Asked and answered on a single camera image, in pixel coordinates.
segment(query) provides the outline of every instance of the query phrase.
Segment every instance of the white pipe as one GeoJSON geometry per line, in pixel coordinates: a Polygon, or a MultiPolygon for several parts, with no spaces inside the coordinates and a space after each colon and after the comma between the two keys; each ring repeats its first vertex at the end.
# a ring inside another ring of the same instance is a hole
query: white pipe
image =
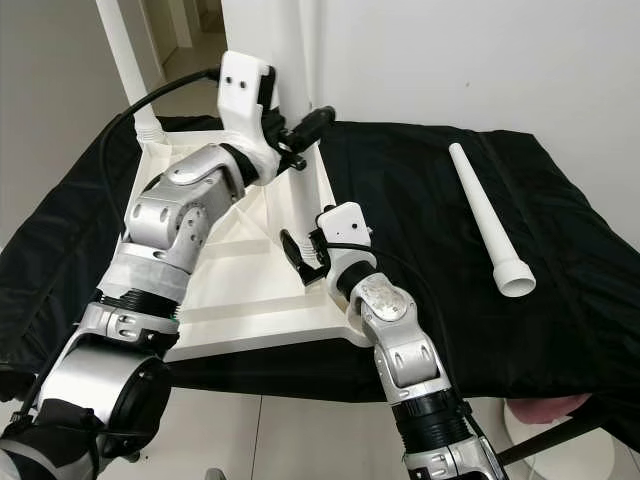
{"type": "MultiPolygon", "coordinates": [[[[120,5],[118,0],[96,0],[96,5],[127,100],[129,105],[133,105],[147,94],[147,89],[129,40],[120,5]]],[[[134,116],[138,141],[142,143],[164,141],[162,126],[153,113],[151,105],[140,109],[134,116]]]]}
{"type": "Polygon", "coordinates": [[[505,297],[530,293],[536,286],[536,279],[529,266],[518,257],[462,146],[451,144],[449,153],[493,262],[493,278],[498,290],[505,297]]]}
{"type": "MultiPolygon", "coordinates": [[[[272,32],[272,61],[276,68],[280,111],[289,128],[295,127],[310,110],[307,72],[304,57],[300,5],[298,0],[269,2],[272,32]]],[[[315,218],[321,212],[316,155],[309,148],[303,157],[307,167],[302,171],[290,169],[289,182],[293,209],[291,215],[282,216],[305,258],[315,259],[308,234],[315,230],[315,218]]],[[[281,209],[277,195],[269,201],[270,211],[281,209]]]]}

